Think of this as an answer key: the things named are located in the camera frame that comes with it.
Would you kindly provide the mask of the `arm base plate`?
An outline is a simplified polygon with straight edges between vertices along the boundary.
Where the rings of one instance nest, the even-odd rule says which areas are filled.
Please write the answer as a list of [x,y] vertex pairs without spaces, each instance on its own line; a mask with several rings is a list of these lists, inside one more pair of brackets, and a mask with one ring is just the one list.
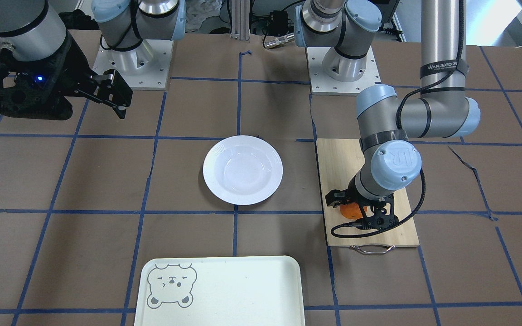
[[308,47],[306,55],[313,95],[356,96],[382,82],[372,47],[359,59],[342,57],[333,47]]
[[108,50],[101,38],[92,69],[98,74],[117,70],[133,90],[165,91],[174,45],[170,40],[144,40],[136,49],[118,52]]

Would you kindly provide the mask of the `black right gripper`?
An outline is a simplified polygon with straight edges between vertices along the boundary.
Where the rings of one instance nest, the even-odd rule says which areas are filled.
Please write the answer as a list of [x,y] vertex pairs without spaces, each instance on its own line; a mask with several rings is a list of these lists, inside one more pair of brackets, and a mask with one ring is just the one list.
[[84,97],[125,119],[133,91],[115,69],[95,73],[70,34],[47,58],[21,62],[10,46],[0,49],[0,114],[12,118],[68,120],[67,97]]

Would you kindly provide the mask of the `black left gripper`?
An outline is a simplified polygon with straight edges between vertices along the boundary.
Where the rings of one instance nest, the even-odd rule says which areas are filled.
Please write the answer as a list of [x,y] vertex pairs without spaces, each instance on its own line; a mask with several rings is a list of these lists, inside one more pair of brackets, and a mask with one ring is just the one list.
[[333,189],[325,194],[326,206],[338,208],[340,205],[357,203],[361,208],[368,206],[363,218],[351,220],[347,223],[336,225],[331,230],[341,228],[355,228],[358,230],[387,231],[395,227],[399,220],[394,214],[394,197],[387,196],[380,200],[371,200],[362,196],[356,187],[356,181],[352,179],[345,190]]

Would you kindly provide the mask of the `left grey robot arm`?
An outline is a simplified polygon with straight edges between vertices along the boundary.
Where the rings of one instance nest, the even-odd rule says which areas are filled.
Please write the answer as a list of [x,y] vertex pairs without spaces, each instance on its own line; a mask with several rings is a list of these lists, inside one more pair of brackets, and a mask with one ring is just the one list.
[[[342,64],[365,65],[382,14],[368,0],[305,0],[295,9],[296,45],[327,46],[333,53],[329,76],[349,82],[357,74]],[[349,239],[341,229],[363,230],[365,238],[403,225],[426,196],[422,157],[410,139],[457,138],[476,130],[481,111],[465,94],[464,0],[422,1],[420,87],[400,99],[394,87],[369,86],[356,97],[360,146],[365,162],[345,190],[325,195],[327,206],[357,204],[361,216],[336,225],[331,235]]]

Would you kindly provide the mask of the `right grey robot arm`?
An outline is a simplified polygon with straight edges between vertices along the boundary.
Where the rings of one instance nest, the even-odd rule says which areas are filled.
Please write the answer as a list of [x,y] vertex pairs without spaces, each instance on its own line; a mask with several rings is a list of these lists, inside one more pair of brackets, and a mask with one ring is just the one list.
[[133,91],[117,70],[90,68],[47,0],[0,0],[0,114],[68,120],[69,96],[107,105],[124,119]]

